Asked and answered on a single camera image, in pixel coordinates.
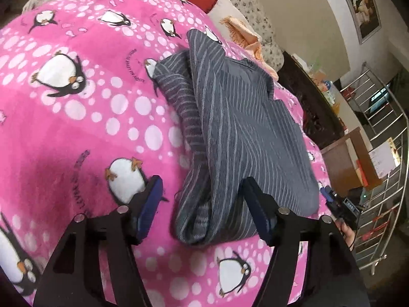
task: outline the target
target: pink blanket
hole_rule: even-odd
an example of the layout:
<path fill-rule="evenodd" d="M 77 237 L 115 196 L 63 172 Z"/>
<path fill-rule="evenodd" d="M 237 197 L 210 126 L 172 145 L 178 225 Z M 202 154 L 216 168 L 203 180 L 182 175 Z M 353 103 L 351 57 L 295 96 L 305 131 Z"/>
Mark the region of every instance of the pink blanket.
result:
<path fill-rule="evenodd" d="M 134 248 L 152 305 L 253 303 L 272 253 L 258 236 L 201 249 L 171 236 L 174 196 L 190 152 L 178 116 L 155 94 L 148 73 L 156 60 L 188 47 L 191 28 L 210 37 L 213 32 L 228 56 L 251 58 L 185 0 L 56 0 L 1 30 L 0 265 L 28 302 L 75 214 L 107 214 L 117 207 L 115 200 L 140 188 L 143 175 L 158 174 L 170 202 L 159 204 L 149 236 Z M 284 101 L 301 127 L 297 99 L 275 85 L 275 99 Z M 318 147 L 304 139 L 318 183 L 329 184 Z M 138 160 L 142 168 L 131 171 Z M 120 168 L 117 181 L 123 185 L 107 179 L 113 167 Z M 323 213 L 328 210 L 320 197 L 314 217 Z M 303 283 L 307 248 L 301 245 L 290 302 Z M 234 252 L 251 272 L 223 295 L 241 275 L 225 269 L 220 274 L 217 259 L 235 258 Z M 106 263 L 101 277 L 113 301 Z"/>

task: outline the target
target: human hand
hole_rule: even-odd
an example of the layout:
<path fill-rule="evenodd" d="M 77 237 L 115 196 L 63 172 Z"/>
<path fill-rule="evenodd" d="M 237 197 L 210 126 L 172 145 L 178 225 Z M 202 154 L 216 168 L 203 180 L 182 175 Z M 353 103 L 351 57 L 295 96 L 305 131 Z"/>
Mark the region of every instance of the human hand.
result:
<path fill-rule="evenodd" d="M 340 232 L 344 234 L 344 240 L 346 245 L 350 250 L 353 250 L 354 241 L 355 241 L 355 232 L 344 222 L 343 219 L 337 219 L 335 225 L 338 227 Z"/>

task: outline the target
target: picture frame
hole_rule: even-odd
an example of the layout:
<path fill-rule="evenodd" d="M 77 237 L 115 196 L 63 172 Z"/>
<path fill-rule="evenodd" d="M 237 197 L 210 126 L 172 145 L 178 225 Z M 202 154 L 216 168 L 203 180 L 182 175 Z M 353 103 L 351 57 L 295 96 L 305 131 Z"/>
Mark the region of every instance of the picture frame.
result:
<path fill-rule="evenodd" d="M 362 45 L 381 29 L 381 20 L 375 0 L 346 0 Z"/>

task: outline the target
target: cartoon penguin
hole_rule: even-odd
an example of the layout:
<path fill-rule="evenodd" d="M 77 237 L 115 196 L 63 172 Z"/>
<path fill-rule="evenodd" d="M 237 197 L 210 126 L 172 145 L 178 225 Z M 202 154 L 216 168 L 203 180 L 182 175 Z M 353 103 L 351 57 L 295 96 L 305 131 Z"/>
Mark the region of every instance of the cartoon penguin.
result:
<path fill-rule="evenodd" d="M 132 24 L 130 20 L 123 13 L 117 13 L 113 10 L 106 11 L 105 14 L 103 14 L 98 19 L 112 26 L 121 26 L 121 25 L 130 26 Z"/>
<path fill-rule="evenodd" d="M 0 109 L 0 125 L 3 125 L 6 119 L 7 119 L 7 115 L 4 113 L 3 110 Z"/>
<path fill-rule="evenodd" d="M 128 204 L 136 193 L 145 190 L 147 179 L 141 167 L 142 161 L 132 157 L 117 158 L 105 169 L 109 190 L 119 205 Z"/>
<path fill-rule="evenodd" d="M 45 26 L 48 24 L 58 24 L 54 20 L 54 17 L 55 17 L 55 11 L 53 10 L 43 10 L 42 12 L 38 13 L 34 17 L 34 24 L 30 28 L 30 30 L 28 30 L 28 33 L 30 33 L 37 26 Z"/>
<path fill-rule="evenodd" d="M 311 162 L 315 161 L 314 155 L 308 151 L 308 158 L 310 159 Z"/>
<path fill-rule="evenodd" d="M 182 4 L 191 4 L 189 1 L 187 0 L 179 0 Z"/>
<path fill-rule="evenodd" d="M 0 266 L 16 290 L 28 296 L 37 288 L 40 269 L 23 250 L 2 213 L 0 217 L 7 229 L 0 226 Z"/>
<path fill-rule="evenodd" d="M 233 251 L 235 258 L 228 258 L 220 260 L 217 258 L 219 265 L 219 294 L 224 297 L 227 293 L 238 288 L 240 292 L 251 275 L 251 267 L 240 257 L 238 253 Z"/>
<path fill-rule="evenodd" d="M 155 67 L 156 67 L 156 64 L 157 64 L 157 61 L 154 60 L 154 59 L 146 59 L 144 61 L 144 64 L 145 64 L 145 69 L 146 69 L 146 73 L 148 74 L 148 77 L 150 79 L 152 79 L 153 73 L 155 71 Z M 156 96 L 158 96 L 157 95 L 157 89 L 158 89 L 159 86 L 153 79 L 152 79 L 152 81 L 153 81 L 153 91 L 155 91 Z"/>
<path fill-rule="evenodd" d="M 160 26 L 162 27 L 162 30 L 165 34 L 165 36 L 167 37 L 178 37 L 179 39 L 181 39 L 181 36 L 179 36 L 176 33 L 176 29 L 175 29 L 175 22 L 167 19 L 167 18 L 163 18 L 160 21 Z"/>
<path fill-rule="evenodd" d="M 212 30 L 210 30 L 207 26 L 206 27 L 206 36 L 208 36 L 210 39 L 214 40 L 215 42 L 218 42 L 220 45 L 222 44 L 222 42 L 219 40 L 219 38 L 217 38 L 217 36 L 213 33 Z"/>
<path fill-rule="evenodd" d="M 48 94 L 48 97 L 77 94 L 84 90 L 87 84 L 79 56 L 75 61 L 59 51 L 41 67 L 39 72 L 31 76 L 31 82 L 35 81 L 57 91 Z"/>

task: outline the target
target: striped fabric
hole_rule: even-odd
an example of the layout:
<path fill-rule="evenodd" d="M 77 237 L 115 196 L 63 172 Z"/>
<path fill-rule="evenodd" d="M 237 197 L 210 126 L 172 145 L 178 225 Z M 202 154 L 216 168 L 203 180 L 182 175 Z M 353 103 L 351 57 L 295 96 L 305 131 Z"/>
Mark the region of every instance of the striped fabric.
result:
<path fill-rule="evenodd" d="M 178 195 L 178 239 L 212 244 L 255 235 L 248 207 L 238 197 L 247 176 L 279 205 L 313 214 L 318 185 L 299 126 L 282 101 L 272 100 L 271 77 L 248 59 L 226 57 L 199 30 L 187 38 L 190 49 L 158 63 L 153 75 L 192 151 Z"/>

